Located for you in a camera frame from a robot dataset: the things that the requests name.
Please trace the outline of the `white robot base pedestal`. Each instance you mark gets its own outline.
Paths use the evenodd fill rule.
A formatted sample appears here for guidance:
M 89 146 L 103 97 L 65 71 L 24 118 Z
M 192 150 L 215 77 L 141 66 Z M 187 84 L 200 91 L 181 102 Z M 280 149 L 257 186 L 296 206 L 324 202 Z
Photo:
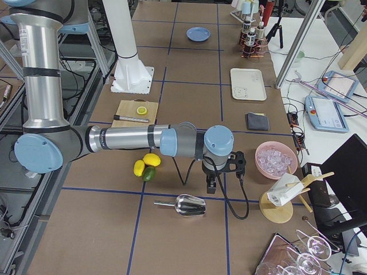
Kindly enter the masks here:
M 150 93 L 154 68 L 139 59 L 128 2 L 104 0 L 103 5 L 118 55 L 111 91 Z

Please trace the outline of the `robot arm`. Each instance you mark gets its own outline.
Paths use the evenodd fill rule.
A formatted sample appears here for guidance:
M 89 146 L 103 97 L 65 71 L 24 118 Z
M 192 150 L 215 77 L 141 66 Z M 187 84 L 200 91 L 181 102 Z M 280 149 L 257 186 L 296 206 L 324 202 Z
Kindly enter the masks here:
M 59 67 L 58 33 L 89 29 L 86 1 L 8 1 L 18 26 L 28 120 L 15 143 L 17 160 L 44 174 L 101 150 L 158 148 L 163 155 L 202 161 L 207 191 L 228 170 L 233 158 L 232 132 L 215 125 L 198 131 L 191 123 L 142 127 L 73 127 L 65 119 Z

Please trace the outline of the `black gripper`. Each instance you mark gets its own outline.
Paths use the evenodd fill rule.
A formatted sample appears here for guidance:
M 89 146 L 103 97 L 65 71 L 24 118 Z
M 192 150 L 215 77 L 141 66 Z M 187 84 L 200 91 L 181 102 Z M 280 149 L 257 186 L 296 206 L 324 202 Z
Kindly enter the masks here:
M 208 194 L 214 194 L 216 192 L 217 175 L 214 168 L 217 168 L 218 172 L 220 172 L 225 166 L 225 162 L 214 166 L 209 159 L 202 161 L 202 170 L 206 175 L 206 192 Z

